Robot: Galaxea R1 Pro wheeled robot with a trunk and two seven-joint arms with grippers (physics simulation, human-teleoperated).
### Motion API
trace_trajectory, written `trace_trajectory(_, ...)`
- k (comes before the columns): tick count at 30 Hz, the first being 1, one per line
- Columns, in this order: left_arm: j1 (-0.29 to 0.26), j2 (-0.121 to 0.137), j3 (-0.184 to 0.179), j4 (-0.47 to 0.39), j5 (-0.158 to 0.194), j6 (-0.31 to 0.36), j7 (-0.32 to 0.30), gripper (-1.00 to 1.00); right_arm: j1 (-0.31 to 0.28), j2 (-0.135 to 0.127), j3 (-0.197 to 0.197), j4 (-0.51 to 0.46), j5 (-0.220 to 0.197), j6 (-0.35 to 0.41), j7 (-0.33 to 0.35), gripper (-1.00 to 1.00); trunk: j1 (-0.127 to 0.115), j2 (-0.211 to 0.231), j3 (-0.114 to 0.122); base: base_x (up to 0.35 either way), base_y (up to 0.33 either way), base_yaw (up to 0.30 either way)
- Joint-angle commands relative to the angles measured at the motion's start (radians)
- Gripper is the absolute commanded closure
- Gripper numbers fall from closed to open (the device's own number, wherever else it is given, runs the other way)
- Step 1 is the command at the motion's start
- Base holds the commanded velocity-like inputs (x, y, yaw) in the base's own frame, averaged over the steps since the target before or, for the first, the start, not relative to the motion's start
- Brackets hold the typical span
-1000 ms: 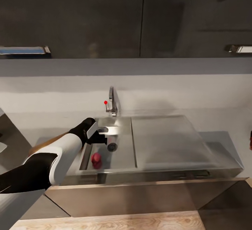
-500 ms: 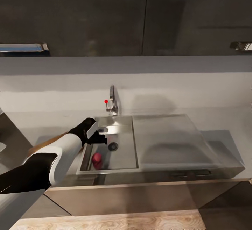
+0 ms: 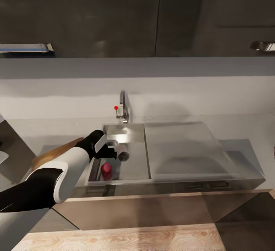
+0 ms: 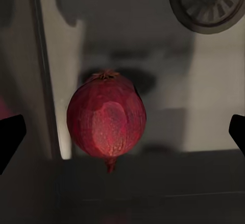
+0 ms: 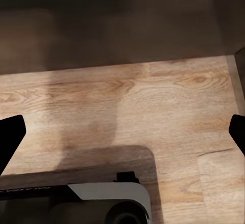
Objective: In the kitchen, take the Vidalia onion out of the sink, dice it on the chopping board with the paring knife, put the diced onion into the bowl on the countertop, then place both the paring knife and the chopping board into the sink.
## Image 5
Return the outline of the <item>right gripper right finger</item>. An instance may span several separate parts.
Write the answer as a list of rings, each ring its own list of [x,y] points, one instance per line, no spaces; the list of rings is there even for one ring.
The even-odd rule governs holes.
[[[233,115],[229,127],[229,134],[245,156],[245,117]]]

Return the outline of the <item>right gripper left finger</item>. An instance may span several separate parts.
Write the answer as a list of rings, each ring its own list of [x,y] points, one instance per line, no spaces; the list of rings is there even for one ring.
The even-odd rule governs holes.
[[[22,115],[0,120],[0,175],[26,133],[26,124]]]

